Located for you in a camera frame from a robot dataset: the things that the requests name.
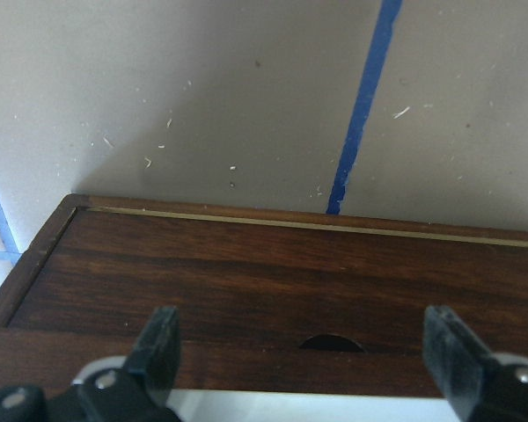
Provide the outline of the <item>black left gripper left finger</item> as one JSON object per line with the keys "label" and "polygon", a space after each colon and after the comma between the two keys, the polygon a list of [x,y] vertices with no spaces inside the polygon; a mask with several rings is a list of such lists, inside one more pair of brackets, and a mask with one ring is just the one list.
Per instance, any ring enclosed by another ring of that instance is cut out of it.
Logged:
{"label": "black left gripper left finger", "polygon": [[0,421],[179,421],[166,404],[180,368],[180,319],[156,308],[120,365],[93,362],[62,394],[42,388],[0,389]]}

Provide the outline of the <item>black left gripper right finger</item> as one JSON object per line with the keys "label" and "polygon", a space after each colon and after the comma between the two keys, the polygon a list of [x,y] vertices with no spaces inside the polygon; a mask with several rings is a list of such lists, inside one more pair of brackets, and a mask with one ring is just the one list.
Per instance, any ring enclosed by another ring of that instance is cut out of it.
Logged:
{"label": "black left gripper right finger", "polygon": [[460,421],[528,421],[528,357],[492,351],[452,308],[425,309],[422,358]]}

